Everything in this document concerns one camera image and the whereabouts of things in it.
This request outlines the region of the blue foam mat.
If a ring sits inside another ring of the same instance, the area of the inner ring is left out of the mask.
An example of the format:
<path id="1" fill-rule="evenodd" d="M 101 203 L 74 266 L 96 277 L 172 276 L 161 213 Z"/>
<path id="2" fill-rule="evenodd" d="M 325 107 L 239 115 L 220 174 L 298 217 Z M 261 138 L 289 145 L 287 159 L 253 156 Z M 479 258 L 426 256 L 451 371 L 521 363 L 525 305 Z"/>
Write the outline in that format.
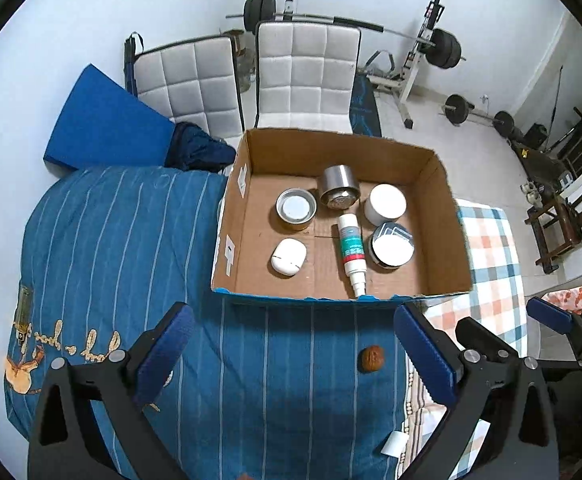
<path id="1" fill-rule="evenodd" d="M 162 166 L 174 130 L 169 119 L 88 65 L 56 120 L 44 161 L 70 170 Z"/>

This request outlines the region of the white round jar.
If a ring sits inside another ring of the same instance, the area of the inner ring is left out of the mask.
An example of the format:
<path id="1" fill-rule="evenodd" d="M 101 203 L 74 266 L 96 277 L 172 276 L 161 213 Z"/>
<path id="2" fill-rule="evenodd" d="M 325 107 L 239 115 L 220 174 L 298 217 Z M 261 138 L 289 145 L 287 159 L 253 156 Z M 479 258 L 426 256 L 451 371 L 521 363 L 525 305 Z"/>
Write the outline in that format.
<path id="1" fill-rule="evenodd" d="M 373 226 L 401 218 L 407 208 L 403 192 L 392 184 L 376 185 L 365 200 L 364 214 Z"/>

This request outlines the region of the white padded chair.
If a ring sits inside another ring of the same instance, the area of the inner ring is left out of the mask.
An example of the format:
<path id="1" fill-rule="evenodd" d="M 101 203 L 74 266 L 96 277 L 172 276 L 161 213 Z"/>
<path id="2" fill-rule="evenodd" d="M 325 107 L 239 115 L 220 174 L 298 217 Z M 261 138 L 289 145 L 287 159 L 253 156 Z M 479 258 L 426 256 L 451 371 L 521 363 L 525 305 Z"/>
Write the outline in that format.
<path id="1" fill-rule="evenodd" d="M 244 133 L 237 62 L 227 35 L 174 42 L 132 63 L 137 98 L 174 124 L 228 140 Z"/>
<path id="2" fill-rule="evenodd" d="M 256 31 L 257 128 L 351 133 L 349 107 L 361 31 L 312 22 L 263 22 Z"/>

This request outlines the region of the barbell on rack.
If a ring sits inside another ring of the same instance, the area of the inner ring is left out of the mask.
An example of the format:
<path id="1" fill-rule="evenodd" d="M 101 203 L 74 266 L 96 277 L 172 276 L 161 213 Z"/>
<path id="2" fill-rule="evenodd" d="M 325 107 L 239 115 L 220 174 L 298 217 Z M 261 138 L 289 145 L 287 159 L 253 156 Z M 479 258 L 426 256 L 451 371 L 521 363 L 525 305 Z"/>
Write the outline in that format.
<path id="1" fill-rule="evenodd" d="M 277 12 L 276 0 L 245 0 L 243 11 L 240 14 L 227 14 L 228 20 L 241 18 L 243 28 L 247 32 L 255 33 L 256 26 L 260 22 L 274 20 L 299 20 L 306 18 L 308 21 L 320 23 L 351 26 L 361 29 L 390 34 L 416 42 L 416 51 L 425 55 L 429 64 L 442 70 L 448 70 L 458 65 L 466 58 L 462 55 L 462 45 L 454 34 L 436 27 L 442 16 L 445 6 L 441 0 L 431 0 L 425 10 L 423 25 L 417 36 L 407 35 L 404 32 L 390 29 L 379 24 L 354 20 L 354 18 L 342 18 L 342 16 L 328 16 L 310 13 Z"/>

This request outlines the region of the green label solution bottle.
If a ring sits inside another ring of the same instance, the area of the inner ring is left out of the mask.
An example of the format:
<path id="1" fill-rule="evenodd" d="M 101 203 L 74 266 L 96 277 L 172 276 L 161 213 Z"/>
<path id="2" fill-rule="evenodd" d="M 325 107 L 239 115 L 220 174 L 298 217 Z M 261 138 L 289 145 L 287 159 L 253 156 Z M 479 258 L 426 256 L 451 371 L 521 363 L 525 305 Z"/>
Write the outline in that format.
<path id="1" fill-rule="evenodd" d="M 367 264 L 361 227 L 355 214 L 341 214 L 338 218 L 340 250 L 346 276 L 351 283 L 354 297 L 366 294 Z"/>

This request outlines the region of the brown walnut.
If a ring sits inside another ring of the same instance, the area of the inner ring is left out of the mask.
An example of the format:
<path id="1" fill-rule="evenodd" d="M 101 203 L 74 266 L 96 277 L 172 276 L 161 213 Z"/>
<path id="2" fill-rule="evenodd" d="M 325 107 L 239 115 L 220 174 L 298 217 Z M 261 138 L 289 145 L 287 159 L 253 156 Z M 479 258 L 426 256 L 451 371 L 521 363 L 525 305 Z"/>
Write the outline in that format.
<path id="1" fill-rule="evenodd" d="M 361 350 L 358 356 L 358 370 L 364 374 L 379 372 L 384 367 L 384 363 L 384 350 L 378 344 Z"/>

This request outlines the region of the dark blue folded garment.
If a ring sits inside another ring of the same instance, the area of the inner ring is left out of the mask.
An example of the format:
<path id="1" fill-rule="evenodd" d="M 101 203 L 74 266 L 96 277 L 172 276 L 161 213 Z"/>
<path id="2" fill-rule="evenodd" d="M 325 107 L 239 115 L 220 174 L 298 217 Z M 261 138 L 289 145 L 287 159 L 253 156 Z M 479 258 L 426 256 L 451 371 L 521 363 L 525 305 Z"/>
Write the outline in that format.
<path id="1" fill-rule="evenodd" d="M 221 172 L 232 165 L 236 150 L 224 141 L 212 138 L 193 122 L 178 122 L 164 167 L 181 171 Z"/>

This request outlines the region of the white oval case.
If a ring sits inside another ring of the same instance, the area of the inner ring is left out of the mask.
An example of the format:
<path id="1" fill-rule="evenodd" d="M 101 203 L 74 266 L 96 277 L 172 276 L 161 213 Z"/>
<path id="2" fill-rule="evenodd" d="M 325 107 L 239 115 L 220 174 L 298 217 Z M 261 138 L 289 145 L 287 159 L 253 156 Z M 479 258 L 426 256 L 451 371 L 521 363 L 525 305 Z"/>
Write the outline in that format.
<path id="1" fill-rule="evenodd" d="M 271 267 L 280 275 L 291 278 L 298 274 L 305 263 L 306 246 L 295 238 L 284 238 L 270 257 Z"/>

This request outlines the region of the right white padded chair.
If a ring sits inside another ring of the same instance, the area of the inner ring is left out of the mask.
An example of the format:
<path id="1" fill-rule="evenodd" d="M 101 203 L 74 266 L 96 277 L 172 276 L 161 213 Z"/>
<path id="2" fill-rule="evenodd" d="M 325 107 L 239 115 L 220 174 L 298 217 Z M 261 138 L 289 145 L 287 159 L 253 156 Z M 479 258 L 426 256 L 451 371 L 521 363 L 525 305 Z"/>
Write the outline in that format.
<path id="1" fill-rule="evenodd" d="M 257 128 L 351 133 L 349 107 L 361 31 L 312 22 L 263 22 L 256 31 Z"/>

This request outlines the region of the barbell on floor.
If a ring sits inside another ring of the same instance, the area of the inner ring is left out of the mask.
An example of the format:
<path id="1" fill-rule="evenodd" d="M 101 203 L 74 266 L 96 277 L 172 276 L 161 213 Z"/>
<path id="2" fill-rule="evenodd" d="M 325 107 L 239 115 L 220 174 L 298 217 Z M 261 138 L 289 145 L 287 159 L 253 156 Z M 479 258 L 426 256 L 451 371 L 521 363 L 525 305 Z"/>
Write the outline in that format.
<path id="1" fill-rule="evenodd" d="M 519 141 L 521 130 L 516 126 L 515 119 L 508 112 L 500 110 L 495 115 L 476 110 L 474 104 L 460 94 L 451 94 L 442 105 L 443 114 L 454 126 L 460 126 L 469 117 L 477 117 L 488 122 L 500 136 L 509 141 Z"/>

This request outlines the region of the plaid checkered blanket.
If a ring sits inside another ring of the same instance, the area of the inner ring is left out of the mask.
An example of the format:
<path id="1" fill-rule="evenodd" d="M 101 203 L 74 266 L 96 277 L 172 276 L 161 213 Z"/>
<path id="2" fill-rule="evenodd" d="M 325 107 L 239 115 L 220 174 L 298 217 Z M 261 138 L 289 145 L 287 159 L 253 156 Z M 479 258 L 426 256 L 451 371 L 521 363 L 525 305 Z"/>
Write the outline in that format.
<path id="1" fill-rule="evenodd" d="M 421 310 L 433 328 L 448 335 L 462 350 L 478 350 L 483 359 L 504 359 L 500 345 L 525 356 L 528 318 L 512 226 L 506 212 L 495 206 L 459 200 L 457 214 L 465 232 L 471 289 L 466 294 L 430 301 Z M 394 479 L 402 477 L 445 415 L 425 388 L 415 365 L 405 358 L 403 401 L 405 442 L 398 451 Z"/>

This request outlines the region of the silver metal canister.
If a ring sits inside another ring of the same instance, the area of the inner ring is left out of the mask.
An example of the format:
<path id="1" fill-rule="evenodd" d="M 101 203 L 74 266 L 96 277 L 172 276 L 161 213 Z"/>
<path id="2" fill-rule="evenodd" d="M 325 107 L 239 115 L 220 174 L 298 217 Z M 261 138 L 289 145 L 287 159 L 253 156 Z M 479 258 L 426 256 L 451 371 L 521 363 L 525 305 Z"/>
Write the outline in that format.
<path id="1" fill-rule="evenodd" d="M 333 210 L 346 210 L 361 197 L 361 189 L 346 165 L 334 165 L 323 170 L 317 179 L 319 201 L 323 206 Z"/>

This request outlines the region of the dark wooden chair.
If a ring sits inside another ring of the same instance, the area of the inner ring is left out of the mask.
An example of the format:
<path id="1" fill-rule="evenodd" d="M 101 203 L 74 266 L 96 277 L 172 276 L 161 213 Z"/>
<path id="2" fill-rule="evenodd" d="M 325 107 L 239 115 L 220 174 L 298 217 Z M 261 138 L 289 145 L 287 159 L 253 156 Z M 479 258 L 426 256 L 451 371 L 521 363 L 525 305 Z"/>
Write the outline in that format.
<path id="1" fill-rule="evenodd" d="M 573 203 L 555 194 L 544 207 L 540 209 L 532 207 L 528 210 L 528 218 L 524 223 L 531 227 L 538 246 L 540 258 L 535 264 L 540 266 L 545 274 L 555 272 L 559 268 L 556 260 L 582 245 L 582 211 L 578 211 L 581 203 L 582 194 Z M 550 249 L 545 232 L 554 224 L 560 227 L 564 241 Z"/>

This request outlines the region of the left white padded chair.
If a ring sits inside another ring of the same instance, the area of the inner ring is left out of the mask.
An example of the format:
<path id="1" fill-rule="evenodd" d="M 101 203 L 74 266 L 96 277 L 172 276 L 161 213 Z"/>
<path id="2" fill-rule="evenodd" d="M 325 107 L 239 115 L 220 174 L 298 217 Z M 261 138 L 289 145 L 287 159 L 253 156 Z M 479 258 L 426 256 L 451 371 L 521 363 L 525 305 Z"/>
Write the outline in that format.
<path id="1" fill-rule="evenodd" d="M 237 62 L 227 35 L 174 42 L 132 63 L 137 98 L 174 124 L 228 140 L 244 133 Z"/>

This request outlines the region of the clear lid round tin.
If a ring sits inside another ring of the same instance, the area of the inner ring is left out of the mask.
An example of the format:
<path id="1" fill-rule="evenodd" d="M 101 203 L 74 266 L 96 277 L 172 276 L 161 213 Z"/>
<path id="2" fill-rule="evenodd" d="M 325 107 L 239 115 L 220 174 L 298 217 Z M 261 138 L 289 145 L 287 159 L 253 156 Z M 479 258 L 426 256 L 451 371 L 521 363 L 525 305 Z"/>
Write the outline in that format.
<path id="1" fill-rule="evenodd" d="M 368 240 L 370 257 L 378 266 L 397 269 L 415 255 L 413 235 L 397 222 L 384 222 Z"/>

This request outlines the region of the blue striped blanket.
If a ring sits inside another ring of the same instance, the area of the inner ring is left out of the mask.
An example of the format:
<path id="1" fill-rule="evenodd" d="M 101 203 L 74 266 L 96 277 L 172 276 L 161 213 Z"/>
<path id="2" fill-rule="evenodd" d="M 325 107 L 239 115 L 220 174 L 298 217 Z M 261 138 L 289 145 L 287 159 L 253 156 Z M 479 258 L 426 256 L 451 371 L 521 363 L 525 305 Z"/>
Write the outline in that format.
<path id="1" fill-rule="evenodd" d="M 172 304 L 195 328 L 156 399 L 155 432 L 193 479 L 391 479 L 382 445 L 404 420 L 406 358 L 388 306 L 238 300 L 211 289 L 226 180 L 93 168 L 56 182 L 24 233 L 24 334 L 6 354 L 6 417 L 28 436 L 58 356 L 101 362 Z M 358 370 L 378 344 L 379 372 Z"/>

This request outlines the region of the weight bench rack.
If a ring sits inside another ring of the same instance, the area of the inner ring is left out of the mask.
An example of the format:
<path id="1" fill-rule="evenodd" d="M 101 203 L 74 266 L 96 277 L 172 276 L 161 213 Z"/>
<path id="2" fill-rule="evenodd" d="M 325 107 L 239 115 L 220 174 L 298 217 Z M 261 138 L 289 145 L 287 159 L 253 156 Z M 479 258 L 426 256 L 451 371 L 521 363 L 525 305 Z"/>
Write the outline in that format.
<path id="1" fill-rule="evenodd" d="M 413 118 L 407 108 L 407 99 L 410 95 L 413 84 L 416 81 L 419 65 L 425 61 L 425 50 L 428 48 L 427 41 L 431 38 L 434 26 L 440 20 L 445 6 L 441 0 L 431 0 L 425 9 L 425 15 L 420 26 L 418 35 L 413 40 L 413 47 L 409 49 L 403 64 L 399 67 L 394 65 L 394 56 L 388 50 L 376 51 L 365 63 L 361 72 L 367 76 L 370 83 L 381 92 L 389 93 L 393 96 L 399 116 L 406 129 L 413 128 Z M 390 61 L 390 70 L 379 70 L 373 65 L 381 55 L 387 55 Z"/>

